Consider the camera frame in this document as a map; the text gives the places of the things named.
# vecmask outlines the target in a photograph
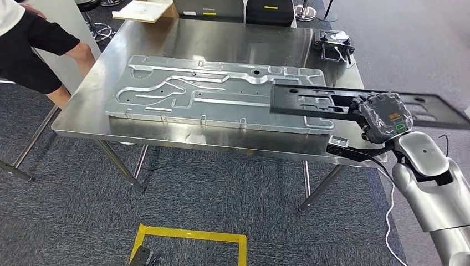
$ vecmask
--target metal plate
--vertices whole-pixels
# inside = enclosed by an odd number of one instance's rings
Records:
[[[353,98],[359,94],[386,91],[274,84],[271,112],[309,117],[356,121],[349,114]],[[470,129],[470,119],[436,94],[398,93],[411,112],[413,124],[422,127]]]
[[[324,134],[331,120],[270,114],[273,84],[324,86],[320,70],[134,55],[105,107],[110,116]]]

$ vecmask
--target stainless steel table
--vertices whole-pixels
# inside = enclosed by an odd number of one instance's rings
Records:
[[[242,152],[249,155],[276,156],[303,160],[306,193],[309,193],[307,160],[341,165],[373,167],[372,162],[357,163],[326,153],[329,135],[302,135],[281,132],[170,124],[108,117],[105,103],[134,54],[200,59],[215,62],[307,67],[323,70],[330,86],[363,88],[353,64],[349,69],[323,62],[310,55],[313,31],[239,23],[161,18],[156,24],[126,21],[70,102],[52,124],[65,137],[93,139],[121,169],[137,191],[137,182],[148,145],[208,151]],[[361,138],[354,122],[336,121],[334,135],[350,140],[358,148],[374,148]],[[107,141],[144,144],[137,168],[132,174],[115,155]],[[326,184],[333,177],[325,180]]]

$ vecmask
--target person's arm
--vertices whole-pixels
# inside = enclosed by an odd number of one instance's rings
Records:
[[[29,11],[31,11],[31,12],[37,14],[38,16],[40,16],[40,17],[46,19],[46,17],[45,17],[45,15],[43,14],[43,12],[41,12],[41,11],[35,9],[35,8],[32,7],[30,4],[20,4],[20,6],[26,8],[26,10],[29,10]]]

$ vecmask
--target yellow tape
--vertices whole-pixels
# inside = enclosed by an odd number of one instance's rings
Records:
[[[247,237],[243,234],[228,234],[207,231],[172,229],[166,227],[145,226],[143,224],[140,224],[139,229],[137,230],[137,235],[135,236],[134,246],[132,248],[131,258],[129,262],[132,261],[132,258],[137,252],[139,246],[143,244],[144,236],[146,234],[161,237],[180,237],[238,243],[238,266],[247,265]]]

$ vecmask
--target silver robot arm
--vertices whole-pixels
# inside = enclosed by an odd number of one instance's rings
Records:
[[[399,162],[392,170],[397,188],[445,266],[470,265],[470,186],[457,164],[426,134],[394,139]]]

